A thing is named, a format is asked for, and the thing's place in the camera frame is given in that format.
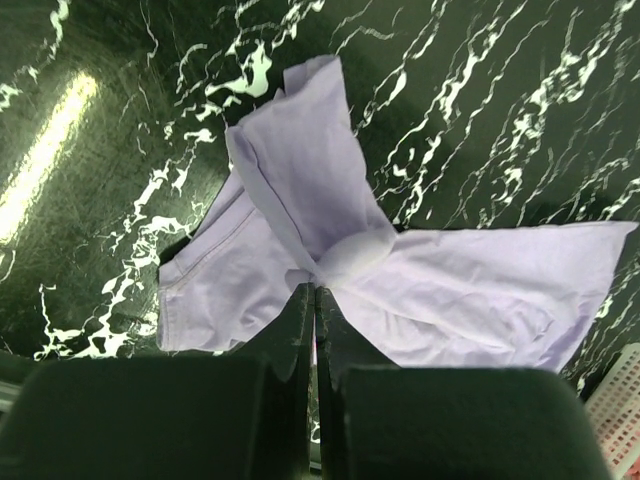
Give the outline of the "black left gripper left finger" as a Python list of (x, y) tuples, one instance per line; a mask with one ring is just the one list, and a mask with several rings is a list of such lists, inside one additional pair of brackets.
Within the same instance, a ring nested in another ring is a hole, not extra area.
[(40, 366), (2, 420), (2, 477), (306, 477), (313, 297), (230, 354)]

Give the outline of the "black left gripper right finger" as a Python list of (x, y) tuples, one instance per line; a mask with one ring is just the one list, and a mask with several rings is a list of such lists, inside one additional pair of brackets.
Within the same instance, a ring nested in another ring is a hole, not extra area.
[(401, 368), (315, 294), (327, 479), (607, 479), (583, 404), (558, 375)]

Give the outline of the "purple t shirt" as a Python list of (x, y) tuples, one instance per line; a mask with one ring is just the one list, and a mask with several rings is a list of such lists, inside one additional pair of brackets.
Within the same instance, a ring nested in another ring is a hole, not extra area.
[(230, 350), (312, 283), (399, 366), (561, 370), (635, 224), (398, 231), (367, 181), (340, 59), (283, 80), (227, 129), (231, 173), (159, 270), (160, 349)]

